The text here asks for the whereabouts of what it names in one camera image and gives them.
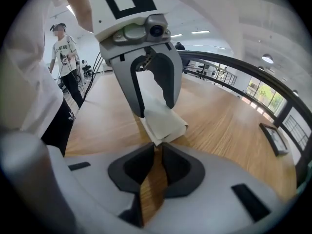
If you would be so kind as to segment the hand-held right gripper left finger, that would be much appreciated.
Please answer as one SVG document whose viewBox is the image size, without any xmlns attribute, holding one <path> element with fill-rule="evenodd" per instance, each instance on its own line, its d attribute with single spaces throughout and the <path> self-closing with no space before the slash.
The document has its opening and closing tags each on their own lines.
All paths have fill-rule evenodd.
<svg viewBox="0 0 312 234">
<path fill-rule="evenodd" d="M 143 227 L 141 185 L 154 163 L 153 143 L 122 151 L 62 157 L 48 147 L 58 186 L 83 206 L 88 199 L 107 213 L 135 227 Z"/>
</svg>

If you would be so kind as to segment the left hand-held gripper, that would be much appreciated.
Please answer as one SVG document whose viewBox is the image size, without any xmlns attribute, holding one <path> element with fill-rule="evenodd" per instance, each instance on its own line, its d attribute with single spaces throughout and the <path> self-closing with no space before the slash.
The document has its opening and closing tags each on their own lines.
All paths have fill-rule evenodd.
<svg viewBox="0 0 312 234">
<path fill-rule="evenodd" d="M 136 67 L 149 44 L 169 42 L 171 33 L 162 0 L 90 0 L 93 31 L 100 53 L 115 73 L 135 115 L 144 118 Z"/>
</svg>

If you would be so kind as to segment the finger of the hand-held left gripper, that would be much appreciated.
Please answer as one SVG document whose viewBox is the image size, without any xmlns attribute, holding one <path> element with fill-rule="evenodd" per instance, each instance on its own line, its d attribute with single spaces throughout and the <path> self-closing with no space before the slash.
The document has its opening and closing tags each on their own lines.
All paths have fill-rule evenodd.
<svg viewBox="0 0 312 234">
<path fill-rule="evenodd" d="M 148 70 L 163 92 L 166 105 L 174 108 L 181 89 L 182 60 L 172 43 L 162 43 L 150 47 L 151 60 Z"/>
</svg>

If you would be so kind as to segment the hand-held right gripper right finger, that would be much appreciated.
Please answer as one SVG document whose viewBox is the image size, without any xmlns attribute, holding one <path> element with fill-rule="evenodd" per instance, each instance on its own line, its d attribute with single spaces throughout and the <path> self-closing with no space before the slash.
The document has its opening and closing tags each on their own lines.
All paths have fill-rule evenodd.
<svg viewBox="0 0 312 234">
<path fill-rule="evenodd" d="M 262 234 L 293 203 L 228 158 L 165 143 L 162 165 L 167 187 L 145 225 L 151 234 Z"/>
</svg>

